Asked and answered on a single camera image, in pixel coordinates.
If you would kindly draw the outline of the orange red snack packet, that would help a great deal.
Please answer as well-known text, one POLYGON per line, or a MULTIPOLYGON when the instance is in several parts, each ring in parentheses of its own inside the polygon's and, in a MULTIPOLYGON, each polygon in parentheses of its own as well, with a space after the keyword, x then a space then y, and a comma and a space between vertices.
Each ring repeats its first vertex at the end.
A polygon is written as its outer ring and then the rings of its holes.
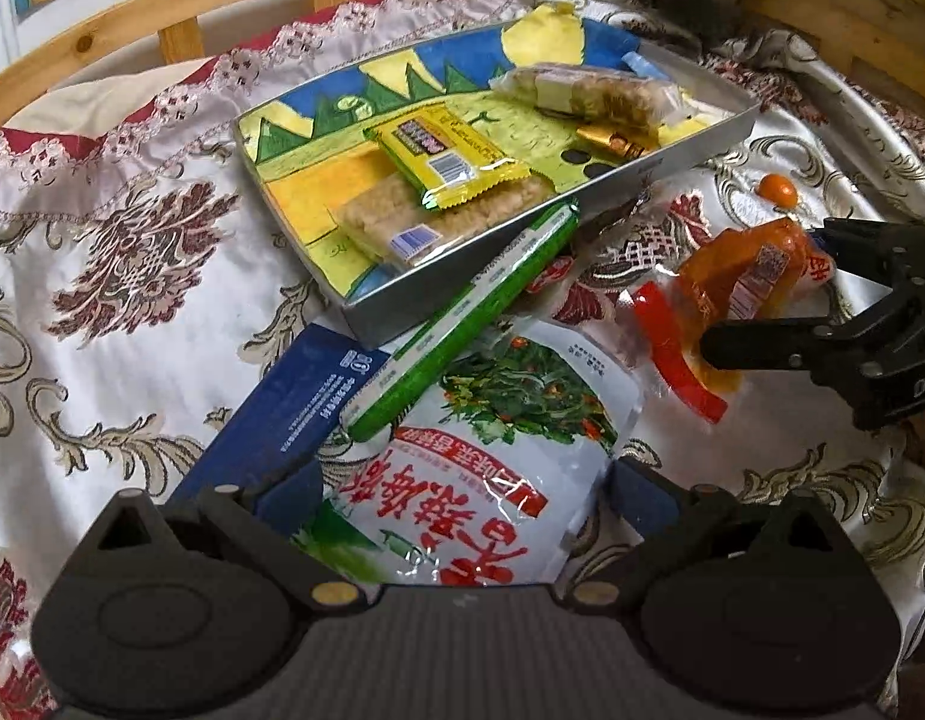
POLYGON ((652 266, 620 294, 618 354, 646 392, 672 395, 696 418, 718 424, 742 374, 703 359, 703 333, 725 320, 778 319, 835 271, 796 221, 726 229, 679 268, 652 266))

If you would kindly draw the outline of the small orange ball candy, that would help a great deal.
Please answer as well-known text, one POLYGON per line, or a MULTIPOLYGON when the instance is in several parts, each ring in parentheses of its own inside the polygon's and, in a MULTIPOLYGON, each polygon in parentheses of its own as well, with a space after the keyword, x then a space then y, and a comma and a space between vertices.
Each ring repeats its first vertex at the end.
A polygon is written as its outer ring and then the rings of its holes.
POLYGON ((799 203, 796 185, 782 174, 765 174, 757 185, 757 195, 783 210, 794 210, 799 203))

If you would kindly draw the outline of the blue white long packet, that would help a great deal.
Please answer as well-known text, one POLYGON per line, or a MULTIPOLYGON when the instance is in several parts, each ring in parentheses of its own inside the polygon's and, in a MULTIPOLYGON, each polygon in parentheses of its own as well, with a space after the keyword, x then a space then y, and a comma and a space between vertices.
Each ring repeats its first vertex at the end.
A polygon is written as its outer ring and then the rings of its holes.
POLYGON ((388 355, 312 323, 228 419, 170 500, 181 504, 202 489, 234 484, 262 493, 319 449, 339 411, 388 355))

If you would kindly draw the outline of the white red snack pouch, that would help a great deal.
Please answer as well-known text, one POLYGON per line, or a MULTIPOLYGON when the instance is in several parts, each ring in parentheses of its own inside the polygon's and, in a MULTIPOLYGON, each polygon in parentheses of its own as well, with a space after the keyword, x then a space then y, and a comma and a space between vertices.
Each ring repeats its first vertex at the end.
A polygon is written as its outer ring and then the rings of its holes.
POLYGON ((584 333, 499 320, 331 466, 290 541, 360 585, 552 582, 640 410, 636 380, 584 333))

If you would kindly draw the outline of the gold foil snack packet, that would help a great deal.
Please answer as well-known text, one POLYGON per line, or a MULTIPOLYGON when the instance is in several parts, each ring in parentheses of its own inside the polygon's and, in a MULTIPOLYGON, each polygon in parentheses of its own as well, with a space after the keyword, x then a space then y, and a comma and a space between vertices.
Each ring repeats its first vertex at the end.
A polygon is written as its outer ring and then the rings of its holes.
POLYGON ((614 154, 622 161, 635 161, 641 156, 654 153, 659 145, 654 138, 640 133, 623 132, 622 128, 604 124, 584 124, 576 129, 583 142, 614 154))

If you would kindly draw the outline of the green stick packet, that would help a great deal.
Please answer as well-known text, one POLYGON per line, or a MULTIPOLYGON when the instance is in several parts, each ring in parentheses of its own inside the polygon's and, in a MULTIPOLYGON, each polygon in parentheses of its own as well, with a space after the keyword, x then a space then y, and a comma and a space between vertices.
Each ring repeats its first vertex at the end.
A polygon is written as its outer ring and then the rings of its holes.
POLYGON ((339 413, 342 431, 365 442, 409 410, 557 257, 578 229, 579 216, 579 204, 568 200, 523 229, 347 401, 339 413))

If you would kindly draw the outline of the peanut brittle clear packet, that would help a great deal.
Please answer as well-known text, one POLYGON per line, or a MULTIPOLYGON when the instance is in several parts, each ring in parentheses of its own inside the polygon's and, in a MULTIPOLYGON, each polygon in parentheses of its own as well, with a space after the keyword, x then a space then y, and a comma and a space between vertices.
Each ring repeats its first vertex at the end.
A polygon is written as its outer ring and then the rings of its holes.
POLYGON ((537 109, 586 121, 617 122, 645 132, 693 117, 693 107, 674 82, 610 68, 540 62, 511 68, 488 86, 537 109))

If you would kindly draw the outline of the rice cracker clear packet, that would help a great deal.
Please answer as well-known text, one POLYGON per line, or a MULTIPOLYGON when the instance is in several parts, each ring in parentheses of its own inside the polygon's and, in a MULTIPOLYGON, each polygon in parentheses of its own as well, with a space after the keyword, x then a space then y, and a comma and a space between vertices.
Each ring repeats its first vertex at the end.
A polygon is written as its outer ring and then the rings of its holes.
POLYGON ((471 202, 425 210, 406 177, 391 174, 332 211, 358 249, 396 271, 407 271, 547 202, 554 187, 533 172, 506 181, 471 202))

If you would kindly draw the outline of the yellow snack bar packet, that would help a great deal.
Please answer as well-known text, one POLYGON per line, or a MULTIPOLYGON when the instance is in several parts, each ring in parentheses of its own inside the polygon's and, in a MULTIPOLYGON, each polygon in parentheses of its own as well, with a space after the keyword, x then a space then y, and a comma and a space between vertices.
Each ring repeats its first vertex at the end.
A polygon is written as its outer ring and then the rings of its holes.
POLYGON ((406 177, 425 210, 464 205, 497 185, 531 176, 527 164, 442 103, 389 117, 365 128, 364 137, 406 177))

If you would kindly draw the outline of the floral satin bed cover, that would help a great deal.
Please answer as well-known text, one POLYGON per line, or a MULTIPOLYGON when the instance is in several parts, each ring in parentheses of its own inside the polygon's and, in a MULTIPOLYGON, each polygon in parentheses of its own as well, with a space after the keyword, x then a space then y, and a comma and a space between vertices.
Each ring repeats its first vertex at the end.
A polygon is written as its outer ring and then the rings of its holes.
POLYGON ((236 115, 353 60, 560 2, 697 55, 759 98, 741 146, 656 184, 682 249, 764 221, 925 221, 925 120, 787 29, 718 49, 650 0, 352 0, 206 59, 97 138, 0 127, 0 718, 53 710, 36 608, 124 486, 172 494, 328 306, 256 192, 236 115))

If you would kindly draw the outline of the grey tray with drawing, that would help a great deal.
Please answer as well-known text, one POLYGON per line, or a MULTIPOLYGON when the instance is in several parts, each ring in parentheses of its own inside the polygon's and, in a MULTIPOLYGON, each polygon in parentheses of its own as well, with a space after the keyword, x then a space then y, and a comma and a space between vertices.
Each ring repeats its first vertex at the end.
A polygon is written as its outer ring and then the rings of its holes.
POLYGON ((750 94, 545 4, 328 71, 236 119, 243 160, 371 346, 442 307, 561 200, 612 210, 742 142, 750 94))

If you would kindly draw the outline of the cream pillow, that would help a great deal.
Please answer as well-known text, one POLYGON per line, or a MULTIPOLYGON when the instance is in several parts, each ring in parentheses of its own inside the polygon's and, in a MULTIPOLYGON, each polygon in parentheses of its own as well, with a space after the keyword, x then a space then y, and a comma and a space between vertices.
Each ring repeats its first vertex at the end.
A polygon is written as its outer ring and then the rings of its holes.
POLYGON ((5 126, 23 132, 97 138, 205 63, 206 59, 188 60, 53 89, 12 115, 5 126))

